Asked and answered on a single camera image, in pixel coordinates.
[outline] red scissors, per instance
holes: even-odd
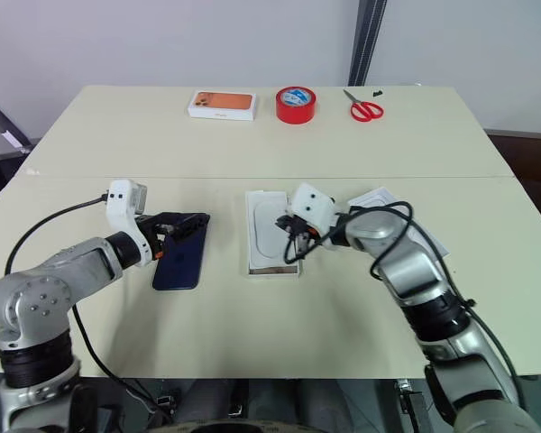
[[[382,107],[373,104],[372,102],[360,101],[346,90],[343,90],[343,92],[353,101],[353,104],[351,105],[351,116],[354,120],[358,120],[359,122],[370,122],[372,119],[382,117],[385,113]]]

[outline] white wall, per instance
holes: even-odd
[[[389,0],[367,84],[455,86],[484,128],[541,133],[541,0]]]
[[[358,0],[0,0],[0,108],[34,138],[86,84],[341,86],[357,8]]]

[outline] blue smartphone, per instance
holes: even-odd
[[[198,285],[205,250],[206,227],[199,228],[178,243],[166,236],[164,255],[156,265],[152,280],[155,290],[189,290]]]

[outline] scissors handle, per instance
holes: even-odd
[[[353,103],[351,105],[351,116],[359,122],[370,122],[384,115],[385,111],[381,106],[372,102]]]

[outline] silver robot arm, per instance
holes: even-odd
[[[97,431],[96,393],[78,381],[80,362],[72,354],[69,310],[120,279],[124,269],[160,258],[162,235],[182,241],[208,221],[206,214],[141,215],[146,188],[129,180],[114,181],[107,196],[109,223],[120,231],[0,280],[4,431],[46,426]]]
[[[517,390],[477,322],[436,266],[426,248],[408,236],[388,253],[406,221],[385,211],[341,214],[334,201],[308,184],[293,197],[278,226],[304,253],[310,239],[327,248],[351,246],[380,258],[377,272],[411,325],[429,361],[425,375],[437,409],[456,433],[540,432],[518,406]],[[344,230],[328,237],[332,228]]]

